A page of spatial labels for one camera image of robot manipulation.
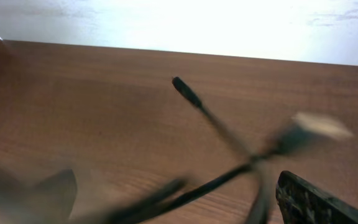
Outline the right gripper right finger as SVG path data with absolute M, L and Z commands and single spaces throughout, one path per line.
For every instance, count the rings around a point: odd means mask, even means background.
M 275 193 L 285 224 L 358 224 L 358 209 L 284 170 Z

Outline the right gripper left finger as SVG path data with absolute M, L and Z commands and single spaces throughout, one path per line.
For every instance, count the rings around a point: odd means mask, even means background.
M 76 177 L 71 169 L 30 187 L 0 182 L 0 224 L 67 223 L 76 195 Z

